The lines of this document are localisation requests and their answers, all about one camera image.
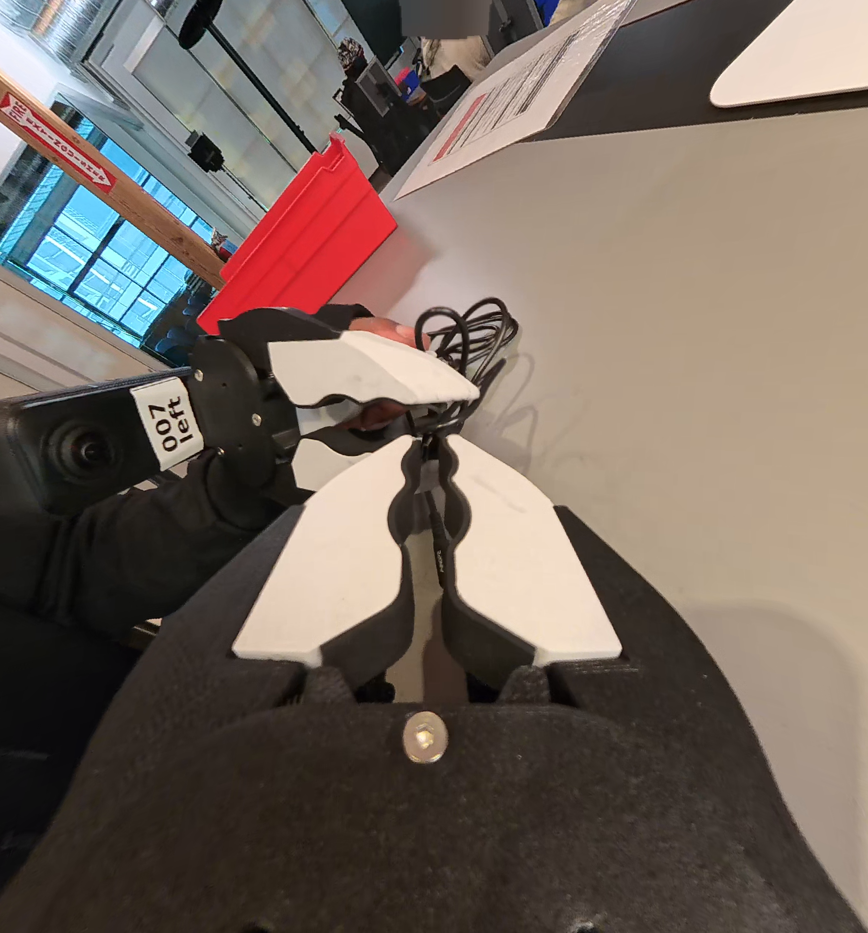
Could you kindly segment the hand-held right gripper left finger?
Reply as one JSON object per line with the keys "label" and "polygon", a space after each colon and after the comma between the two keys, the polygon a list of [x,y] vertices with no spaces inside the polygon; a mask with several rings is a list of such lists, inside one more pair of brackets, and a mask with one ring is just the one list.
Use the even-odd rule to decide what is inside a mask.
{"label": "hand-held right gripper left finger", "polygon": [[319,667],[331,641],[393,605],[403,553],[389,511],[406,487],[403,462],[416,444],[395,438],[307,500],[232,644],[237,658]]}

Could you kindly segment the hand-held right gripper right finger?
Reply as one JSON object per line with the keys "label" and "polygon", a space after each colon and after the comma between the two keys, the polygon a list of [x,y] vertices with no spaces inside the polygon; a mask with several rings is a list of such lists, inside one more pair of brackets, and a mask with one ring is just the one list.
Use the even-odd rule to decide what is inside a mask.
{"label": "hand-held right gripper right finger", "polygon": [[463,667],[547,667],[623,651],[553,502],[458,435],[439,451],[442,633]]}

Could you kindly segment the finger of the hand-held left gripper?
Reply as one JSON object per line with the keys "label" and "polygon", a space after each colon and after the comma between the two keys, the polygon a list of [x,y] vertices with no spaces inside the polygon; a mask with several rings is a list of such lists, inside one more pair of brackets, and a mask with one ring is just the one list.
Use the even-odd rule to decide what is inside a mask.
{"label": "finger of the hand-held left gripper", "polygon": [[475,384],[437,356],[366,331],[269,343],[267,349],[277,383],[298,408],[323,407],[333,398],[405,407],[480,398]]}
{"label": "finger of the hand-held left gripper", "polygon": [[403,466],[420,452],[420,439],[395,437],[382,447],[355,454],[339,452],[306,437],[291,462],[294,497],[310,497],[331,486],[331,496],[395,497],[405,486]]}

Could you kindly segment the red plastic bin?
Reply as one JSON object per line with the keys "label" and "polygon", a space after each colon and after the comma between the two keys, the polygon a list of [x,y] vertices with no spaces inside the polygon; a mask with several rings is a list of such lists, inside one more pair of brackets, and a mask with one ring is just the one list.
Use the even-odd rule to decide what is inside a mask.
{"label": "red plastic bin", "polygon": [[199,315],[204,333],[257,308],[314,314],[397,229],[339,134],[294,176],[225,263],[224,286]]}

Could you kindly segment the person's left hand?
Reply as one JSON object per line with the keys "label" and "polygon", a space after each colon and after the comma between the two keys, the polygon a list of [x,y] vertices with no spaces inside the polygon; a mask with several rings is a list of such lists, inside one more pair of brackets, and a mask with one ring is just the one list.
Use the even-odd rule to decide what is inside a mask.
{"label": "person's left hand", "polygon": [[[365,331],[398,344],[415,348],[415,331],[405,325],[376,317],[355,318],[349,325],[351,331]],[[338,425],[341,429],[371,432],[392,424],[407,412],[405,406],[394,401],[383,400],[364,407],[359,414]]]}

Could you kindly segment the white printed paper sheet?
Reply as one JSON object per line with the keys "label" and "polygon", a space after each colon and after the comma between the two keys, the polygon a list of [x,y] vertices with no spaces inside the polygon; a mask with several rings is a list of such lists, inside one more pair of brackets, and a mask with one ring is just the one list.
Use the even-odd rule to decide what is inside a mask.
{"label": "white printed paper sheet", "polygon": [[470,87],[395,198],[550,128],[635,5],[596,2]]}

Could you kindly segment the red white warning sign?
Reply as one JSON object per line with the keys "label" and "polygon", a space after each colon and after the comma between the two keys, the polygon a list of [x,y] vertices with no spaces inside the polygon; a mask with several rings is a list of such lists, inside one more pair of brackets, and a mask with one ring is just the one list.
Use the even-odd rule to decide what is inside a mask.
{"label": "red white warning sign", "polygon": [[0,114],[16,125],[22,132],[36,139],[54,155],[60,163],[72,167],[101,191],[113,191],[117,179],[100,163],[94,161],[65,135],[59,133],[31,107],[7,92],[0,101]]}

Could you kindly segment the person's dark clothing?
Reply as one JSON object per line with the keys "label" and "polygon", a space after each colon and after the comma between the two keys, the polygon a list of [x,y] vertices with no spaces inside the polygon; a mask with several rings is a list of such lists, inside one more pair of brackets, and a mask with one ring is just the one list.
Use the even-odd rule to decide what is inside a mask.
{"label": "person's dark clothing", "polygon": [[49,829],[136,663],[129,633],[167,613],[158,600],[128,610],[104,631],[45,619],[0,593],[0,894]]}

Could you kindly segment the black floor lamp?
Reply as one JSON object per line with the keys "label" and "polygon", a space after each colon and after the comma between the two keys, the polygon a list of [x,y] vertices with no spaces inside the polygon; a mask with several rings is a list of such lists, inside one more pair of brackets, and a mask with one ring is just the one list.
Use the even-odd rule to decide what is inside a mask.
{"label": "black floor lamp", "polygon": [[265,100],[270,109],[277,114],[277,117],[287,127],[288,131],[309,153],[317,153],[318,148],[304,133],[300,125],[290,117],[288,111],[256,75],[239,51],[219,30],[216,19],[222,4],[222,1],[195,1],[192,4],[178,31],[177,40],[180,47],[185,51],[190,51],[201,42],[205,35],[210,35],[239,72]]}

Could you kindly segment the wooden support post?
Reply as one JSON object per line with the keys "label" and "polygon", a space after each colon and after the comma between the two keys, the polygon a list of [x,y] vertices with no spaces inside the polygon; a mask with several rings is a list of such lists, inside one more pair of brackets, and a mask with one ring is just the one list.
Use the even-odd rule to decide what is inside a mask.
{"label": "wooden support post", "polygon": [[72,167],[65,166],[36,139],[22,132],[15,124],[0,114],[0,124],[16,135],[24,144],[69,175],[77,184],[90,191],[95,197],[117,212],[125,221],[143,232],[167,253],[206,281],[214,289],[224,286],[221,276],[223,261],[213,247],[165,206],[156,201],[135,180],[130,178],[115,163],[107,159],[95,146],[88,143],[53,111],[35,99],[25,89],[0,71],[0,101],[5,93],[11,93],[37,111],[43,120],[59,133],[65,135],[94,161],[100,163],[117,179],[112,192],[106,193],[88,181]]}

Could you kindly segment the silver round air duct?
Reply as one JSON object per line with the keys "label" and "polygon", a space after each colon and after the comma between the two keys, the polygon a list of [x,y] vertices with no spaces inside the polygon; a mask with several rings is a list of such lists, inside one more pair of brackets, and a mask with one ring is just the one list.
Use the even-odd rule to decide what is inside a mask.
{"label": "silver round air duct", "polygon": [[133,70],[179,9],[178,1],[44,2],[27,32],[46,53],[68,67],[94,59],[98,49],[128,54]]}

